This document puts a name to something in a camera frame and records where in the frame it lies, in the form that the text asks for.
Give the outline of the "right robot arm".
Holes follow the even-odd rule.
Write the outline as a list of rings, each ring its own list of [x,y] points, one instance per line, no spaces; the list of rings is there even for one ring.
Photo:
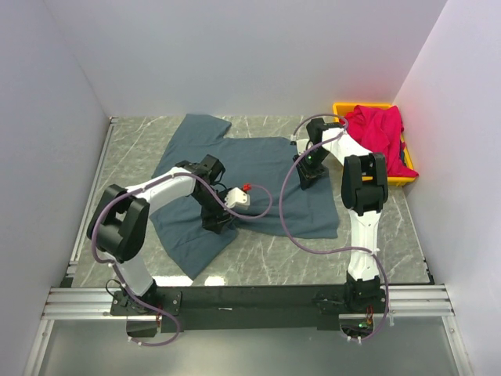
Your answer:
[[[344,285],[343,302],[354,313],[365,312],[386,298],[380,288],[380,271],[374,255],[383,206],[388,199],[385,157],[361,146],[348,134],[348,121],[337,115],[327,123],[323,116],[306,118],[308,139],[291,142],[297,146],[293,157],[300,187],[308,189],[326,173],[324,159],[332,155],[343,165],[341,199],[351,223],[351,258]]]

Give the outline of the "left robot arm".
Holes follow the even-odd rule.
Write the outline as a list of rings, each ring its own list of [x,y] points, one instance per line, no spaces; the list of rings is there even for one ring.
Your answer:
[[[225,172],[219,159],[206,155],[200,163],[181,161],[168,172],[139,185],[108,186],[87,228],[92,254],[99,263],[117,267],[119,282],[128,286],[128,304],[146,315],[158,305],[157,284],[139,254],[151,214],[181,197],[201,206],[202,227],[220,234],[234,216],[226,209],[248,208],[251,199],[240,188],[210,193]]]

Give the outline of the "blue-grey t-shirt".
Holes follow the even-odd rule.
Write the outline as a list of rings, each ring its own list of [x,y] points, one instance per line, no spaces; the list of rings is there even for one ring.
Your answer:
[[[303,239],[335,239],[340,220],[330,177],[324,175],[307,190],[292,172],[293,150],[283,137],[233,139],[231,124],[210,115],[188,114],[171,138],[153,176],[168,172],[181,161],[199,163],[210,154],[225,167],[223,184],[233,188],[258,184],[250,192],[248,215],[269,213],[254,221],[236,219],[222,234],[202,227],[200,205],[182,197],[151,214],[150,219],[168,256],[195,279],[237,237],[238,229],[272,236],[289,231]]]

